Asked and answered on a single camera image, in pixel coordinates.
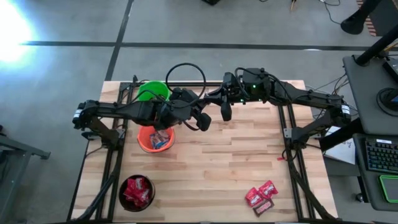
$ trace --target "orange bowl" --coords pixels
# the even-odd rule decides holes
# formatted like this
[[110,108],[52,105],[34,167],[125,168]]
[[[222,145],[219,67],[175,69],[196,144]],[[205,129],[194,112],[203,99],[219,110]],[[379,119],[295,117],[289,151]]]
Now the orange bowl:
[[152,152],[152,153],[153,152],[162,152],[166,149],[170,149],[173,146],[174,141],[175,141],[175,134],[174,134],[173,128],[166,129],[166,132],[169,135],[170,140],[165,146],[163,146],[160,149],[154,149],[152,147],[152,143],[150,141],[151,134],[154,134],[155,132],[156,132],[156,130],[153,126],[148,126],[148,127],[141,126],[139,128],[139,132],[137,135],[137,141],[138,141],[138,144],[140,145],[140,147],[142,148],[142,150],[144,150],[146,152]]

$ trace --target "concrete floor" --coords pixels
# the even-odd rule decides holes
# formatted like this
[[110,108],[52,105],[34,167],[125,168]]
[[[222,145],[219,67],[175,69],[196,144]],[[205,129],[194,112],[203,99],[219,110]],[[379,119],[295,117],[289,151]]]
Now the concrete floor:
[[[11,7],[29,27],[26,40],[44,45],[115,42],[127,2],[20,0]],[[366,29],[360,35],[344,33],[329,21],[324,5],[317,0],[298,1],[294,12],[289,12],[289,5],[289,0],[221,0],[215,7],[199,0],[135,0],[123,42],[370,46],[378,39]],[[357,8],[355,0],[344,0],[330,10],[334,20],[342,21]],[[14,61],[0,60],[0,124],[9,137],[52,155],[47,161],[32,159],[10,223],[24,218],[29,223],[62,222],[86,146],[81,132],[73,129],[72,114],[80,102],[98,99],[114,47],[25,46],[18,50],[21,55]],[[342,57],[360,53],[122,47],[111,79],[131,80],[138,75],[163,80],[173,65],[192,62],[201,66],[208,80],[220,80],[224,72],[236,67],[264,67],[280,79],[302,79],[317,87],[344,73]],[[198,80],[200,76],[181,68],[171,79]],[[332,85],[323,88],[332,89]],[[340,93],[354,104],[349,86]],[[398,213],[377,212],[354,202],[350,195],[358,193],[355,180],[330,178],[339,217],[357,222],[396,221]],[[347,182],[349,189],[343,187]]]

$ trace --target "bright light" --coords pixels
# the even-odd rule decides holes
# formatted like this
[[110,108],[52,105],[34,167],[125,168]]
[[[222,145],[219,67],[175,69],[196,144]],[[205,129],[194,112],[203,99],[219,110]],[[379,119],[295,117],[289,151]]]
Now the bright light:
[[0,0],[0,61],[13,62],[27,47],[20,44],[30,40],[32,33],[27,22],[9,0]]

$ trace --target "keyboard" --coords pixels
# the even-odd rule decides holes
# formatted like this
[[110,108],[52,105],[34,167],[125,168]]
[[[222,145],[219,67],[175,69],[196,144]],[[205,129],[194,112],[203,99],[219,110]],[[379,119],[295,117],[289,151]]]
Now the keyboard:
[[398,174],[398,142],[366,138],[368,170]]

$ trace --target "wooden table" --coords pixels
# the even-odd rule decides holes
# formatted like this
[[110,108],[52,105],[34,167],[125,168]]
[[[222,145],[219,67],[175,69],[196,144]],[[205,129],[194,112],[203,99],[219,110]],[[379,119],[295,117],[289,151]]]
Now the wooden table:
[[[289,82],[296,88],[305,88],[302,80]],[[119,84],[105,82],[100,100],[116,101]],[[149,208],[138,213],[125,211],[117,201],[114,222],[297,221],[287,162],[277,160],[284,150],[277,107],[256,102],[234,105],[232,110],[233,119],[224,122],[219,106],[206,107],[205,112],[212,118],[208,131],[175,126],[174,146],[158,154],[148,154],[139,147],[138,125],[129,122],[119,186],[130,175],[146,175],[155,184],[156,196]],[[312,121],[309,107],[294,105],[294,112],[297,126]],[[103,122],[111,127],[112,119],[104,118]],[[315,140],[309,143],[318,144]],[[99,145],[99,141],[91,142],[88,152]],[[321,151],[308,147],[303,156],[311,190],[337,217]],[[72,218],[81,215],[98,193],[105,157],[106,149],[87,157]],[[258,218],[244,196],[250,188],[260,187],[267,180],[274,182],[279,194],[273,198],[275,207]],[[300,198],[308,217],[302,191]]]

